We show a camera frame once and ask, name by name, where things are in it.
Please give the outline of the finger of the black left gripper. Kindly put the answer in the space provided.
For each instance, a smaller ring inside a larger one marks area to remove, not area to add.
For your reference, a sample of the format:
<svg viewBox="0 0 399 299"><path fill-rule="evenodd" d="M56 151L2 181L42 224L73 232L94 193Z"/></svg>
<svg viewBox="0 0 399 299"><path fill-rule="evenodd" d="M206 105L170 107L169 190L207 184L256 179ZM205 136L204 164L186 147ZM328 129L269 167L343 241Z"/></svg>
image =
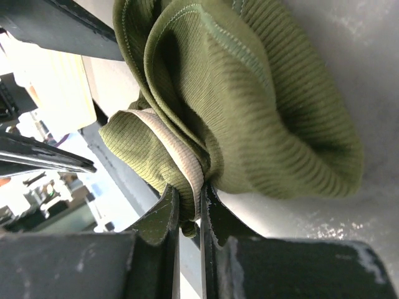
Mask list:
<svg viewBox="0 0 399 299"><path fill-rule="evenodd" d="M43 49L124 60L114 30L75 1L1 1L1 28Z"/></svg>
<svg viewBox="0 0 399 299"><path fill-rule="evenodd" d="M1 133L1 174L17 175L55 170L94 173L94 163L51 145L11 133Z"/></svg>

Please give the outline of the green sports bra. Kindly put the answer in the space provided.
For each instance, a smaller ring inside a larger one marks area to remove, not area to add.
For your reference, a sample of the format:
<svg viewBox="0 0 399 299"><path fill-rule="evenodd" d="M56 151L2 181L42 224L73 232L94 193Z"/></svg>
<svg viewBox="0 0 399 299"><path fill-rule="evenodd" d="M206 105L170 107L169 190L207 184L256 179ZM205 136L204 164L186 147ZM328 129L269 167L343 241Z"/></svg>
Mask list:
<svg viewBox="0 0 399 299"><path fill-rule="evenodd" d="M100 136L157 191L178 191L185 236L206 183L274 199L357 192L360 138L283 3L116 1L113 27L140 93Z"/></svg>

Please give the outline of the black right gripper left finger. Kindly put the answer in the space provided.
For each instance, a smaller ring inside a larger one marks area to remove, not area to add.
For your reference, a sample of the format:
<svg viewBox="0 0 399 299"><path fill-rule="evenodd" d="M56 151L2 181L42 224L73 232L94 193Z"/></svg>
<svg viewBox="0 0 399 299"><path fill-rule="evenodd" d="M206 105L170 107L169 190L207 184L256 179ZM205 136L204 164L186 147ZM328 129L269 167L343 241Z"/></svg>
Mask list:
<svg viewBox="0 0 399 299"><path fill-rule="evenodd" d="M178 298L179 195L120 233L6 234L2 298Z"/></svg>

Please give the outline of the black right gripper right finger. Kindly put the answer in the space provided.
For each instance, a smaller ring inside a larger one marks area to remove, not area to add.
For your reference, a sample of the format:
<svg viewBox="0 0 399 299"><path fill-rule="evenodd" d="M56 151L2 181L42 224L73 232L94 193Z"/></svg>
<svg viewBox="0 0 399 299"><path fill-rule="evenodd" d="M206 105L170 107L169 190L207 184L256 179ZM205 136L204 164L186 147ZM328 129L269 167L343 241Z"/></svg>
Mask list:
<svg viewBox="0 0 399 299"><path fill-rule="evenodd" d="M396 298L386 269L358 241L267 239L239 220L215 188L201 190L204 298Z"/></svg>

